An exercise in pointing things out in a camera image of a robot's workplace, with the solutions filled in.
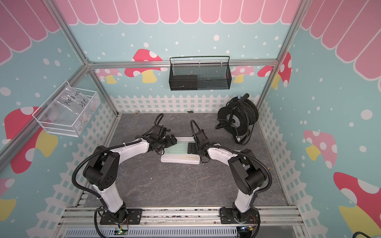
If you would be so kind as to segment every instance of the metal vent panel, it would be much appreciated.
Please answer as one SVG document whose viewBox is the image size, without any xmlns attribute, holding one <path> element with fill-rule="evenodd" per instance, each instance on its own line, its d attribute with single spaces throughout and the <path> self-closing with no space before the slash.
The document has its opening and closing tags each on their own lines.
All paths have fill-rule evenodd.
<svg viewBox="0 0 381 238">
<path fill-rule="evenodd" d="M 114 235 L 118 228 L 100 228 L 106 237 L 236 237 L 236 227 L 130 227 L 127 235 Z M 98 238 L 95 228 L 68 228 L 65 238 Z"/>
</svg>

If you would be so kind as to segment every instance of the cable reel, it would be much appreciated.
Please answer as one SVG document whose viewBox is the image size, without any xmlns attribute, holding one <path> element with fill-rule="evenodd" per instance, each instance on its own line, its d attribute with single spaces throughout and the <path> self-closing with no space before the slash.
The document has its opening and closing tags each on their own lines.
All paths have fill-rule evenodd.
<svg viewBox="0 0 381 238">
<path fill-rule="evenodd" d="M 233 135 L 234 142 L 245 145 L 251 138 L 259 112 L 255 104 L 248 99 L 249 94 L 232 98 L 225 107 L 218 111 L 219 124 L 216 129 L 224 128 Z"/>
</svg>

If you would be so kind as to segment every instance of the black wire mesh basket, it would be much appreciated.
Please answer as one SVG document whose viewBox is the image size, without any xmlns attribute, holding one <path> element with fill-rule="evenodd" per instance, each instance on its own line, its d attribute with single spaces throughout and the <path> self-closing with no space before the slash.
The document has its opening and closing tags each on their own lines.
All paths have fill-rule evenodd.
<svg viewBox="0 0 381 238">
<path fill-rule="evenodd" d="M 174 90 L 230 89 L 229 56 L 170 58 L 169 85 Z"/>
</svg>

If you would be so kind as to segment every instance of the marble-pattern floor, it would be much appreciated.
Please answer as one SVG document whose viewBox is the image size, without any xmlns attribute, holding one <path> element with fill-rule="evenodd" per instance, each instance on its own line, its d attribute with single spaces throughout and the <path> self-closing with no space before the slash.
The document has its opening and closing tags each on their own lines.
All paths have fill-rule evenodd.
<svg viewBox="0 0 381 238">
<path fill-rule="evenodd" d="M 145 133 L 157 115 L 122 114 L 110 146 L 132 141 L 136 135 Z M 160 124 L 171 129 L 169 134 L 192 136 L 191 119 L 204 129 L 210 141 L 236 150 L 248 148 L 270 168 L 272 186 L 258 195 L 255 206 L 287 204 L 257 125 L 250 142 L 242 146 L 235 144 L 232 135 L 224 129 L 214 128 L 218 124 L 216 113 L 165 113 Z M 155 152 L 137 155 L 120 164 L 116 186 L 127 207 L 231 206 L 238 192 L 230 168 L 219 161 L 199 165 L 162 163 Z M 85 207 L 99 206 L 100 201 L 90 194 Z"/>
</svg>

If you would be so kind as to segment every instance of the pink mushroom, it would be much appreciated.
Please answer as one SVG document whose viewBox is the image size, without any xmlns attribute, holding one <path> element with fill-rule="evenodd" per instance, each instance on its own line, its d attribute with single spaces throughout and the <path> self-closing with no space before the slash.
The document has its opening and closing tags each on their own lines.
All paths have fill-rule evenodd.
<svg viewBox="0 0 381 238">
<path fill-rule="evenodd" d="M 131 61 L 163 61 L 157 54 L 146 49 L 139 49 Z M 141 69 L 126 69 L 124 74 L 128 77 L 138 76 L 140 73 L 143 75 L 143 83 L 155 83 L 157 78 L 153 70 L 167 71 L 168 68 L 141 68 Z"/>
<path fill-rule="evenodd" d="M 5 134 L 7 139 L 3 144 L 7 144 L 16 134 L 32 119 L 32 113 L 38 107 L 23 107 L 9 113 L 4 119 Z M 39 128 L 28 140 L 24 147 L 11 160 L 12 170 L 20 174 L 25 172 L 32 164 L 34 151 L 39 149 L 45 157 L 49 157 L 58 144 L 58 137 L 46 133 Z"/>
<path fill-rule="evenodd" d="M 237 66 L 230 70 L 232 76 L 235 77 L 234 83 L 242 83 L 243 75 L 253 76 L 255 74 L 253 66 Z"/>
<path fill-rule="evenodd" d="M 337 188 L 356 206 L 339 210 L 352 232 L 363 231 L 370 237 L 381 234 L 381 189 L 348 174 L 336 172 Z"/>
<path fill-rule="evenodd" d="M 290 77 L 291 77 L 291 66 L 292 66 L 291 55 L 289 52 L 287 52 L 286 58 L 283 61 L 283 64 L 280 66 L 278 74 L 275 76 L 275 80 L 272 83 L 272 87 L 275 90 L 278 89 L 278 83 L 279 83 L 280 79 L 282 79 L 283 86 L 287 87 L 287 85 L 290 81 Z M 259 77 L 265 77 L 265 76 L 270 75 L 271 69 L 272 69 L 271 66 L 265 66 L 265 67 L 261 68 L 261 70 L 258 72 L 258 76 Z"/>
<path fill-rule="evenodd" d="M 315 161 L 321 154 L 325 164 L 331 169 L 335 165 L 337 159 L 337 145 L 333 136 L 318 131 L 304 131 L 304 138 L 312 144 L 310 147 L 306 148 L 306 152 L 310 159 Z"/>
<path fill-rule="evenodd" d="M 3 178 L 0 179 L 0 197 L 14 184 L 14 179 Z M 0 199 L 0 221 L 5 221 L 14 207 L 16 206 L 16 199 Z"/>
<path fill-rule="evenodd" d="M 108 84 L 117 83 L 113 75 L 122 76 L 122 73 L 118 69 L 97 69 L 95 72 L 102 82 L 104 82 L 104 79 L 106 78 Z"/>
</svg>

